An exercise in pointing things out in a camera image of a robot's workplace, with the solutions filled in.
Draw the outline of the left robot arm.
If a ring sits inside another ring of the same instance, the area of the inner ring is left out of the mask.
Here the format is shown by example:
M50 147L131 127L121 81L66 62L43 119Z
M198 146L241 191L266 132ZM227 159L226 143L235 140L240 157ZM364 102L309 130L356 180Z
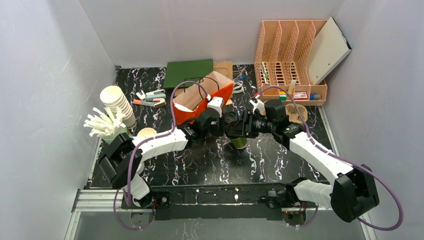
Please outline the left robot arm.
M170 152L195 147L210 135L223 135L220 110L207 107L192 122L185 122L174 130L147 137L119 134L101 151L97 164L113 189L124 190L129 205L150 193L150 187L140 176L144 162Z

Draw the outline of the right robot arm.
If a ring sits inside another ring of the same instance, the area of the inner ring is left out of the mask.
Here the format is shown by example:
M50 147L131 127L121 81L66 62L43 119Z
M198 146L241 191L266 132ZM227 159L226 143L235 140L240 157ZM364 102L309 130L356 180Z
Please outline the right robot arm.
M246 110L241 116L231 112L224 118L225 134L230 139L256 138L272 134L275 141L297 154L324 175L328 184L299 178L287 184L288 202L314 202L331 208L345 222L352 222L380 203L374 178L366 165L353 167L336 157L313 137L306 128L291 123L280 100L269 100L263 107Z

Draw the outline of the orange paper bag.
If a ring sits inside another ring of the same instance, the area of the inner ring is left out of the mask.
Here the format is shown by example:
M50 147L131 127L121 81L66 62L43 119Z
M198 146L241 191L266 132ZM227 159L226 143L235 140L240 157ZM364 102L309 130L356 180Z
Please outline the orange paper bag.
M233 94L234 81L225 75L213 71L197 81L202 87L193 84L173 98L173 112L177 125L196 118L207 108L207 95L211 98L221 97L226 104Z

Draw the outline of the single green paper cup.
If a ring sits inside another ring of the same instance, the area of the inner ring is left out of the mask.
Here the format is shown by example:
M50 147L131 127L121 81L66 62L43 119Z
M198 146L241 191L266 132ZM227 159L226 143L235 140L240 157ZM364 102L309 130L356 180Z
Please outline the single green paper cup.
M232 143L232 145L238 150L244 149L248 143L248 140L245 137L230 138L229 140Z

